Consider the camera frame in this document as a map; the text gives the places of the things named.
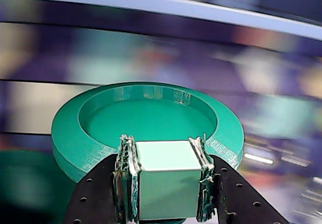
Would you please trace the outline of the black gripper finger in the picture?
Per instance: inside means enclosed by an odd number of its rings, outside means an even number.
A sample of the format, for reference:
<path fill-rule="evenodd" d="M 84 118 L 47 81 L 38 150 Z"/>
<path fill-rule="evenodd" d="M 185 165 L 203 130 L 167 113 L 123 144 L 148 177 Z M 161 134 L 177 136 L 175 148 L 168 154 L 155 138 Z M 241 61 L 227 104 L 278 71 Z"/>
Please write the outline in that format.
<path fill-rule="evenodd" d="M 138 223 L 140 164 L 134 138 L 96 164 L 76 185 L 63 223 Z"/>
<path fill-rule="evenodd" d="M 198 222 L 216 214 L 219 223 L 288 223 L 232 166 L 209 155 L 202 138 L 189 138 L 189 143 L 201 164 Z"/>

